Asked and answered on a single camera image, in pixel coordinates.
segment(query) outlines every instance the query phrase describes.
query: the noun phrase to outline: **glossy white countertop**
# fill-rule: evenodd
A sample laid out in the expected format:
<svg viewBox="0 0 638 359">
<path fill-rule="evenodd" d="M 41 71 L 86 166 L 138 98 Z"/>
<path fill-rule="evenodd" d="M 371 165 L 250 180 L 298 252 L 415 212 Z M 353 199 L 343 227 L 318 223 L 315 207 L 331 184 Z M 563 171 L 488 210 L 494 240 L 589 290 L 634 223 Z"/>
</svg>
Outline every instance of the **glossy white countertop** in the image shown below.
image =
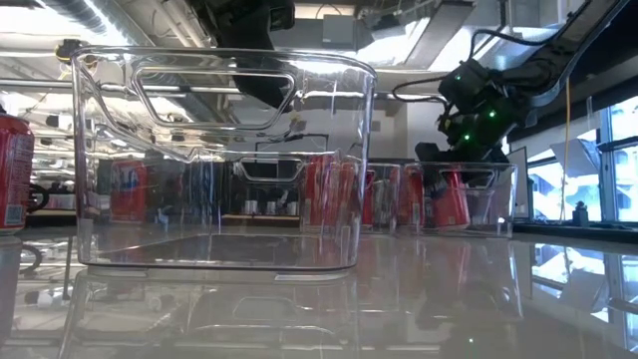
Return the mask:
<svg viewBox="0 0 638 359">
<path fill-rule="evenodd" d="M 74 264 L 67 301 L 64 260 L 18 275 L 0 238 L 0 357 L 633 357 L 638 246 L 514 239 L 368 235 L 330 275 Z"/>
</svg>

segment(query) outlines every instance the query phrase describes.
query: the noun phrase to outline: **soda can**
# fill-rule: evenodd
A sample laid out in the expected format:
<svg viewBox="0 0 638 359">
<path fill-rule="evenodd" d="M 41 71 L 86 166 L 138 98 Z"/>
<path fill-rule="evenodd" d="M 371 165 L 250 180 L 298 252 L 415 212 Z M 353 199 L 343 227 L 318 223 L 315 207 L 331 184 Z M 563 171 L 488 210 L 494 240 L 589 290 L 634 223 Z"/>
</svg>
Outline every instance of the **soda can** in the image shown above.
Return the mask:
<svg viewBox="0 0 638 359">
<path fill-rule="evenodd" d="M 461 174 L 450 171 L 426 178 L 434 179 L 428 180 L 425 185 L 426 226 L 439 230 L 467 228 L 470 212 Z"/>
<path fill-rule="evenodd" d="M 0 113 L 0 234 L 24 227 L 34 142 L 28 122 Z"/>
<path fill-rule="evenodd" d="M 423 171 L 421 166 L 405 166 L 399 189 L 398 224 L 416 227 L 425 224 L 423 194 Z"/>
<path fill-rule="evenodd" d="M 111 221 L 142 223 L 147 216 L 147 169 L 142 161 L 115 161 L 111 170 Z"/>
<path fill-rule="evenodd" d="M 320 229 L 324 219 L 324 195 L 327 194 L 328 176 L 334 167 L 330 155 L 315 156 L 310 160 L 305 173 L 302 208 L 302 230 L 316 231 Z"/>
</svg>

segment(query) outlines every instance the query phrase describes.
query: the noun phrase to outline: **window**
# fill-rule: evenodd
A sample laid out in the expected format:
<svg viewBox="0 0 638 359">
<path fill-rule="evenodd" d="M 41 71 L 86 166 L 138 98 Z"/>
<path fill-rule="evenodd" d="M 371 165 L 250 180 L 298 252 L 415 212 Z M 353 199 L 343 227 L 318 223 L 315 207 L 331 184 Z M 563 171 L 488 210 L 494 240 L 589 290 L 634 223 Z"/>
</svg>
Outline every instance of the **window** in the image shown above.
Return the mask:
<svg viewBox="0 0 638 359">
<path fill-rule="evenodd" d="M 631 208 L 631 198 L 628 195 L 622 192 L 616 193 L 616 205 L 618 209 L 629 209 Z"/>
<path fill-rule="evenodd" d="M 625 313 L 627 319 L 627 349 L 638 352 L 638 315 Z"/>
<path fill-rule="evenodd" d="M 611 140 L 638 136 L 638 97 L 611 107 Z"/>
<path fill-rule="evenodd" d="M 560 219 L 560 188 L 562 166 L 559 163 L 543 165 L 528 170 L 534 181 L 533 204 L 537 218 Z M 600 220 L 600 190 L 598 175 L 567 178 L 565 181 L 565 219 L 571 219 L 576 204 L 583 201 L 587 205 L 589 220 Z"/>
<path fill-rule="evenodd" d="M 629 156 L 624 151 L 614 153 L 614 159 L 616 160 L 616 165 L 627 165 L 629 162 Z"/>
</svg>

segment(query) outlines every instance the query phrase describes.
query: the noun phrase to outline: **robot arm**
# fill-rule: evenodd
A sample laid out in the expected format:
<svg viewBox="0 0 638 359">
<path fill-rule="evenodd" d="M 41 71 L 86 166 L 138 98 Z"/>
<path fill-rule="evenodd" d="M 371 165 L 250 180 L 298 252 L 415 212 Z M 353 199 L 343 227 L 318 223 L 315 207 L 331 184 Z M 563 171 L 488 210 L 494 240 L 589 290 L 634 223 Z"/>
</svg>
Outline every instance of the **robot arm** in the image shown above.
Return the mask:
<svg viewBox="0 0 638 359">
<path fill-rule="evenodd" d="M 439 85 L 449 107 L 459 110 L 440 118 L 439 130 L 448 136 L 451 149 L 439 152 L 419 144 L 419 159 L 497 161 L 501 140 L 515 127 L 536 124 L 536 109 L 558 96 L 582 54 L 629 1 L 585 0 L 554 36 L 533 44 L 541 46 L 518 67 L 486 69 L 471 55 Z"/>
</svg>

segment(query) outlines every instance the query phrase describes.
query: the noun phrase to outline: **ceiling pipe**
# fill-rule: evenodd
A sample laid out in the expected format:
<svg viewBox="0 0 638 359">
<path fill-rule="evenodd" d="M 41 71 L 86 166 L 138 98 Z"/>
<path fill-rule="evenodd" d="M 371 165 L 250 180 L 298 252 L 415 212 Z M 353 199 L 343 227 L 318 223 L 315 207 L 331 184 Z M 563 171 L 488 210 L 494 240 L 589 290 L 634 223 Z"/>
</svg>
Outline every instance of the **ceiling pipe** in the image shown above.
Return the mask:
<svg viewBox="0 0 638 359">
<path fill-rule="evenodd" d="M 42 58 L 52 57 L 54 55 L 55 54 L 51 50 L 0 48 L 0 57 Z"/>
<path fill-rule="evenodd" d="M 57 80 L 18 80 L 18 79 L 0 79 L 0 87 L 2 88 L 31 88 L 31 89 L 59 89 L 59 90 L 71 90 L 72 84 L 69 81 L 57 81 Z M 211 93 L 211 94 L 226 94 L 236 95 L 241 94 L 237 88 L 232 87 L 214 87 L 214 86 L 187 86 L 188 89 L 196 93 Z M 171 85 L 144 85 L 144 89 L 148 92 L 154 92 L 158 94 L 179 93 L 184 86 L 171 86 Z M 100 89 L 107 92 L 121 92 L 125 93 L 127 89 L 122 85 L 115 84 L 101 84 Z M 400 96 L 406 99 L 418 99 L 422 96 L 435 96 L 436 92 L 418 92 L 413 94 L 401 94 Z M 333 93 L 333 92 L 321 92 L 317 91 L 313 94 L 309 94 L 310 98 L 356 98 L 363 97 L 361 93 Z M 375 99 L 377 100 L 395 100 L 395 96 L 392 92 L 377 91 L 375 93 Z"/>
<path fill-rule="evenodd" d="M 172 17 L 170 17 L 170 15 L 168 15 L 168 12 L 162 6 L 161 0 L 152 0 L 151 4 L 153 5 L 153 8 L 158 12 L 158 14 L 160 16 L 162 16 L 163 19 L 166 21 L 166 23 L 168 24 L 168 26 L 170 27 L 172 32 L 177 36 L 177 38 L 179 39 L 181 44 L 184 47 L 192 47 L 192 44 L 190 43 L 190 41 L 188 41 L 188 38 L 186 38 L 186 35 L 184 35 L 181 32 L 181 29 L 179 29 L 177 24 L 175 24 L 175 22 L 172 20 Z"/>
<path fill-rule="evenodd" d="M 132 46 L 155 46 L 151 38 L 129 16 L 129 14 L 115 0 L 38 0 L 42 5 L 51 8 L 69 21 L 82 24 L 89 31 L 97 35 L 108 35 L 114 29 Z M 157 0 L 159 11 L 165 13 L 164 8 Z M 184 85 L 185 80 L 175 74 L 157 74 L 149 78 L 150 82 L 162 85 Z M 180 107 L 185 108 L 194 118 L 202 122 L 214 119 L 219 122 L 234 122 L 232 114 L 211 108 L 208 103 L 199 96 L 186 94 L 183 99 L 173 99 Z"/>
<path fill-rule="evenodd" d="M 168 0 L 164 2 L 164 6 L 168 8 L 168 13 L 172 14 L 177 21 L 175 26 L 181 25 L 181 27 L 186 30 L 188 36 L 190 36 L 190 40 L 195 43 L 195 46 L 198 48 L 204 48 L 206 45 L 199 38 L 199 34 L 195 31 L 195 29 L 190 25 L 183 11 L 177 7 L 175 4 L 175 0 Z"/>
</svg>

